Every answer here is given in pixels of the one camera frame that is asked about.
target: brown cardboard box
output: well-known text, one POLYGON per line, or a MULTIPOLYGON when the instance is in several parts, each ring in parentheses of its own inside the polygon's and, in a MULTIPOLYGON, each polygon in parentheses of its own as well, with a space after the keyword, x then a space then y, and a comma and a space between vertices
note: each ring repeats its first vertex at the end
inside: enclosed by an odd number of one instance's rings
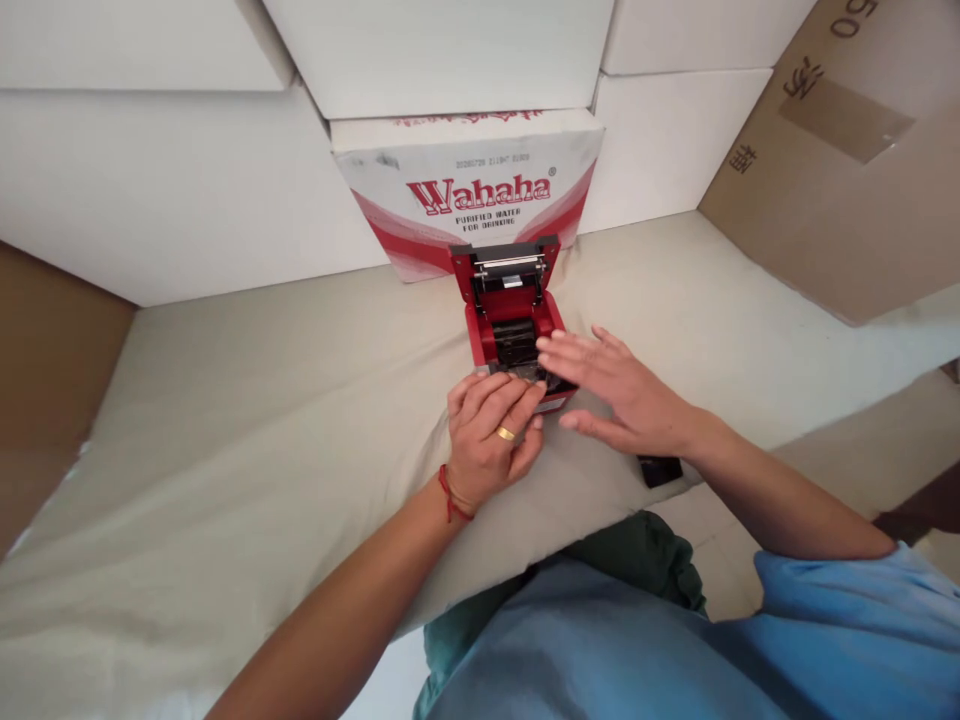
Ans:
POLYGON ((134 310, 0 242, 0 560, 76 461, 134 310))
POLYGON ((960 282, 960 2, 820 0, 700 211, 852 325, 960 282))

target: wahaha box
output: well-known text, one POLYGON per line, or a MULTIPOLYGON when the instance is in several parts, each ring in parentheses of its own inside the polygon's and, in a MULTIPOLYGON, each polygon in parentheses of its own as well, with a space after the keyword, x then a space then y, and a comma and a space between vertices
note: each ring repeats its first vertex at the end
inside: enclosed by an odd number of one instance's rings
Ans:
POLYGON ((448 248, 577 237, 603 126, 585 109, 330 124, 333 155, 400 278, 453 272, 448 248))

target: hand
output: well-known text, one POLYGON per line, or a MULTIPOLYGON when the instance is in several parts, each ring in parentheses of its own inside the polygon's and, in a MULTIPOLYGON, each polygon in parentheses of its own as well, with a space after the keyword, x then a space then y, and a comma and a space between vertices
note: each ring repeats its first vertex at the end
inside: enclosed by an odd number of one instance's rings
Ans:
POLYGON ((543 418, 533 411, 547 392, 507 373, 468 375, 447 395, 450 440, 447 481, 453 502, 468 515, 526 475, 543 448, 543 418), (496 434, 504 427, 523 442, 496 434))
POLYGON ((709 413, 668 388, 624 343, 594 325, 598 340, 555 330, 537 340, 540 364, 613 408, 613 419, 572 410, 560 426, 633 455, 685 457, 712 424, 709 413))

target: light blue shirt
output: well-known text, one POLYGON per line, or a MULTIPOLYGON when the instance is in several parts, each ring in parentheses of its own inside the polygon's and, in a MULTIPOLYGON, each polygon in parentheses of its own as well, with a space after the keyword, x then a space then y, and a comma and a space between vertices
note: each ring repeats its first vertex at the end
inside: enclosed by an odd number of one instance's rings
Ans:
POLYGON ((906 545, 882 560, 755 562, 762 612, 712 624, 552 559, 429 718, 960 718, 960 588, 906 545))

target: tape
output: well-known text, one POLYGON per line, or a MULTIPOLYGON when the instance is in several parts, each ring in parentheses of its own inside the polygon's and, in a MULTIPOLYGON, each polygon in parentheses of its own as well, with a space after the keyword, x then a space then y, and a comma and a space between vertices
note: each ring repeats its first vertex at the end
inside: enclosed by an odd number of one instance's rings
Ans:
POLYGON ((805 97, 787 97, 779 113, 864 165, 893 147, 915 122, 826 78, 819 78, 805 97))

